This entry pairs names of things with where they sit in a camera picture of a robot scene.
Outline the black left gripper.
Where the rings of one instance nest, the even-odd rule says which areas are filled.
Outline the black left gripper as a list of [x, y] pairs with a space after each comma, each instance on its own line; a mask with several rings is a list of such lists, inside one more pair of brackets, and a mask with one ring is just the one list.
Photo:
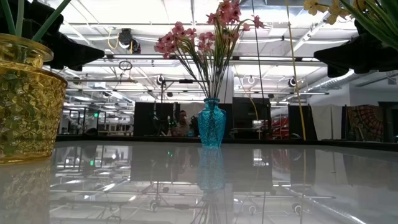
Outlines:
[[[12, 20], [16, 28], [18, 1], [8, 0]], [[22, 37], [33, 40], [33, 36], [44, 25], [45, 21], [55, 11], [50, 6], [39, 1], [24, 1], [24, 20], [22, 26]], [[51, 46], [53, 60], [51, 68], [62, 70], [65, 67], [82, 71], [85, 64], [104, 57], [104, 51], [79, 44], [62, 34], [59, 29], [63, 23], [63, 16], [59, 15], [48, 28], [40, 42], [47, 47]], [[11, 34], [7, 25], [6, 15], [1, 5], [1, 34]]]

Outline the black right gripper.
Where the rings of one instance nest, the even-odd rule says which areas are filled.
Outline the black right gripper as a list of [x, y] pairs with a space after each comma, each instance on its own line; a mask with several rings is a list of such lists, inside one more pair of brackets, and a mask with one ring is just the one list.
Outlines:
[[[371, 61], [371, 53], [375, 38], [369, 35], [359, 35], [345, 44], [329, 49], [318, 50], [313, 57], [327, 65], [327, 77], [337, 78], [346, 75], [350, 70], [364, 74], [376, 70]], [[384, 47], [379, 51], [380, 72], [397, 70], [397, 50]]]

